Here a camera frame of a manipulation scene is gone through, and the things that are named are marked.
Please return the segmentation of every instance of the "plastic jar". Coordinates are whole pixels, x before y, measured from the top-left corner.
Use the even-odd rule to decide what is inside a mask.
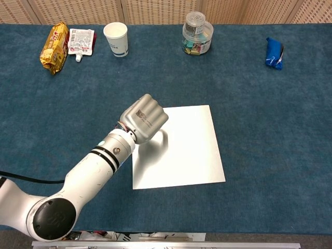
[[[186,16],[186,30],[192,35],[199,35],[203,32],[205,15],[198,11],[193,11]]]
[[[213,35],[213,26],[205,21],[202,33],[199,35],[193,35],[191,31],[186,29],[186,25],[182,28],[182,49],[187,54],[193,54],[199,56],[206,53],[211,44]]]

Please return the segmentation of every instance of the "paper cup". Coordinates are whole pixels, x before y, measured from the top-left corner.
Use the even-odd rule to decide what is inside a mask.
[[[121,22],[111,22],[104,27],[104,35],[116,57],[128,54],[127,26]]]

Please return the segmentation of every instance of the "blue felt surface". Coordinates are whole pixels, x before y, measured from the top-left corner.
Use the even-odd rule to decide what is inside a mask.
[[[129,26],[125,58],[102,26],[75,27],[95,29],[93,56],[52,76],[39,61],[50,26],[0,25],[1,170],[64,178],[144,93],[208,104],[226,183],[132,190],[130,159],[75,229],[332,234],[332,24],[215,25],[199,57],[181,51],[181,25]],[[265,65],[266,37],[284,44],[282,71]]]

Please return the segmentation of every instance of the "white sheet of paper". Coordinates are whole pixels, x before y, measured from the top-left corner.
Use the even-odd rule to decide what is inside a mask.
[[[225,182],[210,107],[164,111],[169,120],[133,152],[133,189]]]

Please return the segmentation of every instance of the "blue wrapper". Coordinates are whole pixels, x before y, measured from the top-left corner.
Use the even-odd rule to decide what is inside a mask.
[[[266,38],[268,41],[268,48],[266,52],[266,59],[265,64],[268,66],[272,66],[275,69],[281,70],[282,69],[282,52],[283,52],[283,45],[272,38]]]

